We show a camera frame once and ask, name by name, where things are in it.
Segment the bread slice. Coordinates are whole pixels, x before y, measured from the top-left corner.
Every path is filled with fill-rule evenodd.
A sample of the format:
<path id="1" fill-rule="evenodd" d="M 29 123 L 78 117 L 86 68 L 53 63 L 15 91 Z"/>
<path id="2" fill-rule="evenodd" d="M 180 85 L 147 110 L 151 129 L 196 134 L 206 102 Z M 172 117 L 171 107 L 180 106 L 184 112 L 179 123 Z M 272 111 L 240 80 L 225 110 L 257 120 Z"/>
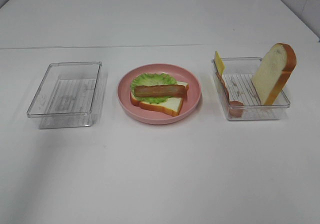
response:
<path id="1" fill-rule="evenodd" d="M 176 85 L 182 85 L 186 87 L 186 90 L 189 89 L 189 84 L 186 82 L 179 81 Z M 130 101 L 134 106 L 140 107 L 141 109 L 148 110 L 148 111 L 155 111 L 155 112 L 161 112 L 173 117 L 176 117 L 180 114 L 180 110 L 183 105 L 184 99 L 187 98 L 187 95 L 185 97 L 173 97 L 169 96 L 167 101 L 159 103 L 159 104 L 150 104 L 145 101 L 137 101 L 133 95 L 132 91 L 130 93 Z"/>
<path id="2" fill-rule="evenodd" d="M 296 54 L 286 43 L 276 43 L 265 54 L 251 78 L 262 105 L 269 106 L 275 102 L 296 65 Z"/>

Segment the bacon strip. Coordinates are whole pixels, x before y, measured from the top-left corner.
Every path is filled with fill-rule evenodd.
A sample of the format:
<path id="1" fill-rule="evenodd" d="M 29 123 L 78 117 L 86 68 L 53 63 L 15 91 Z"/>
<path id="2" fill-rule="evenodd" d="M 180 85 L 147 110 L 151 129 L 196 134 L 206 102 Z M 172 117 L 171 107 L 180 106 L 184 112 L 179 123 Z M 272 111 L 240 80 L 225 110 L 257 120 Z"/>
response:
<path id="1" fill-rule="evenodd" d="M 222 75 L 220 75 L 218 72 L 215 73 L 217 78 L 219 79 L 220 83 L 222 84 L 222 87 L 223 87 L 223 90 L 224 90 L 224 93 L 226 94 L 226 100 L 228 102 L 228 104 L 231 106 L 231 107 L 243 107 L 244 104 L 240 101 L 237 101 L 237 100 L 230 100 L 230 95 L 229 95 L 229 91 L 227 89 L 227 86 L 226 86 L 226 83 L 225 81 L 223 80 L 222 78 Z M 235 117 L 235 118 L 240 118 L 242 117 L 242 114 L 243 114 L 243 109 L 242 108 L 229 108 L 229 113 L 232 117 Z"/>
<path id="2" fill-rule="evenodd" d="M 184 98 L 187 95 L 187 89 L 184 85 L 138 85 L 134 88 L 134 94 L 137 97 L 178 97 Z"/>

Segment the green lettuce leaf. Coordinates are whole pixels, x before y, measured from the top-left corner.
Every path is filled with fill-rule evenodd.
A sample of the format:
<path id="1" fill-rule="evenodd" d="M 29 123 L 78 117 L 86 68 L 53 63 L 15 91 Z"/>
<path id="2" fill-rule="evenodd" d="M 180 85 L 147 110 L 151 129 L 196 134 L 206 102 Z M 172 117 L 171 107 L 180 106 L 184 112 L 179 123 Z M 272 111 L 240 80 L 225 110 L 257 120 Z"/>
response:
<path id="1" fill-rule="evenodd" d="M 174 77 L 167 73 L 143 73 L 132 80 L 130 84 L 131 94 L 140 102 L 149 104 L 160 104 L 167 101 L 169 96 L 163 97 L 137 97 L 135 95 L 136 86 L 159 86 L 159 85 L 176 85 L 177 81 Z"/>

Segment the yellow cheese slice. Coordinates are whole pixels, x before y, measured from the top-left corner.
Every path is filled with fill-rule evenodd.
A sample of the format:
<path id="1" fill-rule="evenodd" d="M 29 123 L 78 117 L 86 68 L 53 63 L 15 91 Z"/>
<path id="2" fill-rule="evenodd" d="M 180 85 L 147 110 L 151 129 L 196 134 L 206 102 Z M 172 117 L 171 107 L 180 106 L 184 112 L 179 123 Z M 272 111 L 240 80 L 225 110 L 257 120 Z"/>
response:
<path id="1" fill-rule="evenodd" d="M 214 53 L 213 60 L 214 60 L 218 74 L 220 76 L 222 76 L 224 73 L 224 70 L 225 70 L 225 64 L 224 64 L 222 58 L 220 57 L 220 54 L 217 51 L 215 51 L 215 53 Z"/>

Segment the pink round plate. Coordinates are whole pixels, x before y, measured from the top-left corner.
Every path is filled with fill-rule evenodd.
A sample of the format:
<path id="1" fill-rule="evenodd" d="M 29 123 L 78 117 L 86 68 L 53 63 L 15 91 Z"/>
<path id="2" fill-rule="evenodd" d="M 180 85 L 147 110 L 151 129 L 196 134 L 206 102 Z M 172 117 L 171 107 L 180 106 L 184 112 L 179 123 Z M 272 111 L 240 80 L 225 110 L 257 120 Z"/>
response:
<path id="1" fill-rule="evenodd" d="M 134 78 L 143 73 L 167 73 L 177 81 L 188 83 L 187 98 L 183 101 L 178 116 L 173 117 L 162 112 L 145 110 L 131 104 L 130 84 Z M 165 125 L 180 121 L 190 115 L 197 107 L 202 93 L 200 82 L 189 70 L 172 64 L 153 63 L 137 67 L 124 75 L 118 83 L 117 96 L 124 112 L 133 119 L 146 124 Z"/>

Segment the right clear plastic tray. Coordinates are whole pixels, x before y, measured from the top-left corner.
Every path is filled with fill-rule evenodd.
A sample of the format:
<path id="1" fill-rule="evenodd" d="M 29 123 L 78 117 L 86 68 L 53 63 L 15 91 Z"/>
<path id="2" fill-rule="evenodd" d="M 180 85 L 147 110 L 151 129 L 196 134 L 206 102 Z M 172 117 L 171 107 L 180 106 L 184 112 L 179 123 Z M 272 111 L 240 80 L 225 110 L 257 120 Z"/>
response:
<path id="1" fill-rule="evenodd" d="M 259 121 L 279 120 L 290 107 L 290 101 L 284 91 L 281 91 L 272 105 L 262 105 L 258 94 L 252 84 L 252 76 L 260 66 L 261 57 L 224 57 L 225 69 L 222 78 L 229 92 L 231 101 L 239 101 L 244 106 L 233 107 L 228 104 L 223 86 L 216 72 L 216 64 L 213 64 L 213 79 L 222 105 L 224 115 L 229 121 Z M 231 109 L 243 109 L 242 117 L 233 117 Z"/>

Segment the clear plastic tray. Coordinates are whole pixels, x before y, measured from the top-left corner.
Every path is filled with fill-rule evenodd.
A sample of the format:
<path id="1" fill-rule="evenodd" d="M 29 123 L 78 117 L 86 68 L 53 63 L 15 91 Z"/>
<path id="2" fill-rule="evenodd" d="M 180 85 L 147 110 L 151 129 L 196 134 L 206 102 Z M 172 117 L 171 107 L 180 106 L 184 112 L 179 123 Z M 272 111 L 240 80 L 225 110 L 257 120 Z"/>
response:
<path id="1" fill-rule="evenodd" d="M 281 91 L 272 105 L 262 105 L 258 94 L 252 84 L 252 76 L 260 66 L 261 57 L 224 57 L 225 69 L 222 78 L 229 92 L 231 101 L 239 101 L 244 106 L 233 107 L 228 104 L 223 86 L 216 72 L 216 64 L 213 64 L 213 79 L 222 105 L 224 115 L 229 121 L 259 121 L 279 120 L 290 107 L 290 101 L 284 91 Z M 243 109 L 242 117 L 233 117 L 231 109 Z"/>
<path id="2" fill-rule="evenodd" d="M 39 129 L 90 127 L 100 116 L 105 87 L 102 63 L 51 63 L 27 110 Z"/>

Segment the left clear plastic tray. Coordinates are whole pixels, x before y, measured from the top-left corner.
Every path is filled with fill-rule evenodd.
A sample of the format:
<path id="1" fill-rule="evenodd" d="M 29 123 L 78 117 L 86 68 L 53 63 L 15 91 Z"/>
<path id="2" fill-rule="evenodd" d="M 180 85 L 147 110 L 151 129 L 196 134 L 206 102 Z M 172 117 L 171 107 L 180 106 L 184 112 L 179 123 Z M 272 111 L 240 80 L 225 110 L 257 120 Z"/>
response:
<path id="1" fill-rule="evenodd" d="M 90 127 L 100 116 L 105 87 L 102 63 L 51 63 L 27 110 L 39 129 Z"/>

